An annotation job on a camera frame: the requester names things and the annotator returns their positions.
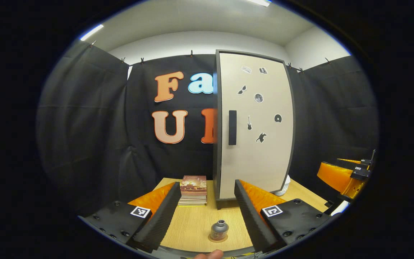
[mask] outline sticker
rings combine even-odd
[[[250,116],[248,116],[247,128],[248,128],[249,131],[252,130],[252,125],[250,124]]]
[[[130,214],[140,218],[146,218],[146,215],[148,215],[150,211],[150,209],[137,206],[135,209],[132,210]]]
[[[281,123],[282,122],[282,116],[280,114],[276,114],[276,116],[274,116],[274,121]]]
[[[242,69],[243,72],[246,72],[247,74],[251,74],[252,70],[248,66],[242,66],[240,69]]]
[[[262,94],[255,94],[254,98],[255,98],[255,101],[258,102],[258,103],[262,103],[263,100],[264,100]]]
[[[258,140],[259,140],[260,143],[263,143],[263,141],[265,141],[265,136],[268,136],[268,135],[266,135],[266,133],[262,132],[255,142],[258,142]]]
[[[260,67],[260,74],[267,74],[268,71],[264,67]]]
[[[244,93],[244,91],[246,91],[247,90],[247,86],[246,85],[244,85],[238,92],[237,92],[237,94],[238,95],[242,95],[243,93]]]
[[[277,214],[282,213],[282,210],[279,207],[277,207],[276,205],[271,206],[271,207],[267,207],[267,208],[263,208],[262,210],[266,214],[266,216],[268,216],[268,217],[276,216]]]

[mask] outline white wall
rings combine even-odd
[[[350,56],[350,53],[325,31],[317,26],[310,28],[286,44],[292,66],[308,69],[313,66]]]
[[[216,31],[184,31],[153,36],[120,46],[109,53],[127,64],[170,56],[215,54],[216,49],[245,51],[283,59],[289,56],[282,46],[257,38]]]

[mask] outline cabinet door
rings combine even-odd
[[[219,55],[219,198],[235,198],[235,179],[269,192],[280,190],[294,141],[292,93],[285,65],[246,54]],[[236,125],[230,125],[230,110],[236,111]],[[235,144],[229,141],[234,136]]]

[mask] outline small metal container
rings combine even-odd
[[[220,241],[226,237],[228,229],[230,227],[225,223],[225,220],[221,219],[217,223],[212,225],[212,231],[210,232],[210,239],[213,241]]]

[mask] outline stack of books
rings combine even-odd
[[[180,184],[179,206],[205,206],[207,204],[206,176],[184,176]]]

